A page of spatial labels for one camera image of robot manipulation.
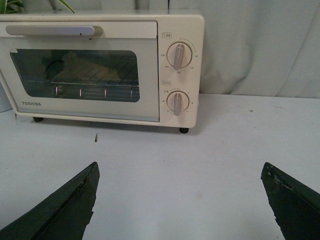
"oven window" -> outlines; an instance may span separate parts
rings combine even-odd
[[[10,55],[31,97],[132,103],[140,99],[132,51],[14,49]]]

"temperature dial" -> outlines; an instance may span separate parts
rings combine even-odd
[[[169,48],[166,56],[173,68],[175,70],[179,70],[190,63],[192,59],[192,51],[187,44],[177,42]]]

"toaster oven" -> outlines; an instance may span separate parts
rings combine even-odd
[[[0,15],[0,80],[17,115],[196,124],[204,19],[195,10]]]

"oven door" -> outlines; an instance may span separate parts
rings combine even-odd
[[[0,69],[17,112],[159,122],[155,21],[1,26]]]

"toshiba logo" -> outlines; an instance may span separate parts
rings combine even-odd
[[[30,106],[42,106],[40,102],[33,102],[33,101],[22,101],[23,105],[30,105]]]

